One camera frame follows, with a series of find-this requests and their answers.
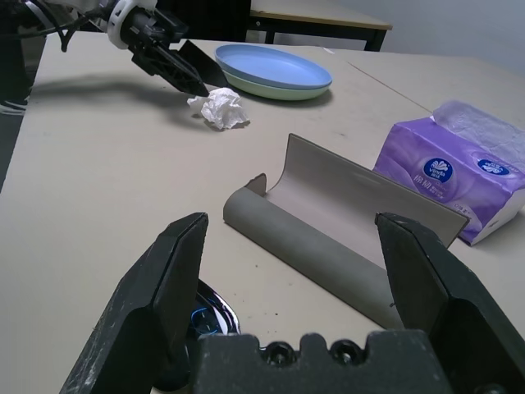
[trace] cable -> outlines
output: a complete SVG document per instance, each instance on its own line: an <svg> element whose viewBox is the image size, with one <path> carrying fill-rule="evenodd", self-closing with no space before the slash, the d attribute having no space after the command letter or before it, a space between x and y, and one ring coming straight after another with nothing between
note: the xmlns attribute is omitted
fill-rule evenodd
<svg viewBox="0 0 525 394"><path fill-rule="evenodd" d="M36 2L38 0L30 0L30 1L33 2L36 5L37 4ZM58 35L60 37L60 42L61 42L61 50L63 52L66 52L67 51L67 46L68 46L69 42L71 41L71 38L73 37L73 34L81 26L83 26L86 23L88 23L89 20L91 20L92 18L97 18L97 17L104 16L104 12L105 11L106 11L106 9L104 7L95 8L94 10L87 11L84 15L80 16L75 21L72 21L71 23L68 23L68 24L65 24L65 25L62 25L62 26L58 25L57 20L53 16L49 17L46 14L46 17L49 20L52 20L52 23L53 23L53 25L55 25L55 27L53 27L51 29L34 31L34 32L30 32L30 33L0 34L0 41L1 40L11 40L11 39L31 39L33 37L41 37L41 36L45 36L45 35L52 34L52 33L58 33ZM65 29L67 29L66 35L64 35L63 32L62 32Z"/></svg>
<svg viewBox="0 0 525 394"><path fill-rule="evenodd" d="M62 30L60 29L60 25L57 22L57 18L48 10L47 7L45 7L40 0L30 0L36 7L40 8L40 11L49 19L49 21L52 23L53 27L57 31L58 37L60 37L60 42L62 43L62 47L64 45L64 33L62 33Z"/></svg>
<svg viewBox="0 0 525 394"><path fill-rule="evenodd" d="M59 26L60 30L69 29L75 22L66 23L65 25ZM32 39L34 37L43 37L48 34L57 33L57 29L52 27L51 29L31 31L28 33L17 33L17 34L0 34L0 41L11 41L13 39Z"/></svg>
<svg viewBox="0 0 525 394"><path fill-rule="evenodd" d="M71 37L73 37L73 34L86 23L89 22L91 18L97 18L104 14L104 9L102 7L95 8L94 10L87 11L83 16L80 16L76 21L74 21L69 29L67 30L66 36L64 37L62 42L61 50L63 52L67 52L67 45L71 41Z"/></svg>

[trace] blue plate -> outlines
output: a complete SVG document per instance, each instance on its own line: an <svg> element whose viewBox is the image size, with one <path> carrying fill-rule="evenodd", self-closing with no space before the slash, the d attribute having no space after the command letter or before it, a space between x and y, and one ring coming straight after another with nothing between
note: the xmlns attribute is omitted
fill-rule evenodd
<svg viewBox="0 0 525 394"><path fill-rule="evenodd" d="M244 80L283 89L319 89L331 84L330 73L314 62L268 47L222 45L215 51L224 71Z"/></svg>

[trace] bolt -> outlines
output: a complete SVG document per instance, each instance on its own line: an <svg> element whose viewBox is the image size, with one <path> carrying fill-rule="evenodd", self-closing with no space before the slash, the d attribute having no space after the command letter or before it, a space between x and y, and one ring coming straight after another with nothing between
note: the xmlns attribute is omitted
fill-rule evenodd
<svg viewBox="0 0 525 394"><path fill-rule="evenodd" d="M262 353L262 357L270 365L285 367L295 362L295 352L286 342L272 342Z"/></svg>
<svg viewBox="0 0 525 394"><path fill-rule="evenodd" d="M359 346L348 339L334 342L330 354L339 364L357 365L363 362L363 351Z"/></svg>

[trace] logo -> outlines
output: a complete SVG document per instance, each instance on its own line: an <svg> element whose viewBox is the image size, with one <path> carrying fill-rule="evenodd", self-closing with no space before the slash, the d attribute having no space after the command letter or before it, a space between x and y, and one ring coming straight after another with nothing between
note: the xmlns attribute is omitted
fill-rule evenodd
<svg viewBox="0 0 525 394"><path fill-rule="evenodd" d="M430 178L437 179L441 183L447 182L452 176L452 166L443 158L433 158L427 161L423 171Z"/></svg>
<svg viewBox="0 0 525 394"><path fill-rule="evenodd" d="M477 162L477 166L480 167L483 171L488 172L494 175L507 175L509 170L498 163L494 163L491 160L482 159Z"/></svg>

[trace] green plate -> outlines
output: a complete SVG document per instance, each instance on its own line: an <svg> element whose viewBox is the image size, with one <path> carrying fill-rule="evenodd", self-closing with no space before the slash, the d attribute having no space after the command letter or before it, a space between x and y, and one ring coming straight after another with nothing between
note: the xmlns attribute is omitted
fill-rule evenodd
<svg viewBox="0 0 525 394"><path fill-rule="evenodd" d="M274 88L273 86L265 86L258 84L256 82L251 82L249 80L243 80L238 76L233 76L229 72L224 71L224 75L228 82L230 82L234 87L243 90L244 92L255 94L256 96L266 97L267 99L275 100L287 100L287 101L298 101L298 100L308 100L313 99L314 97L320 96L325 93L328 86L323 86L318 89L284 89L284 88Z"/></svg>

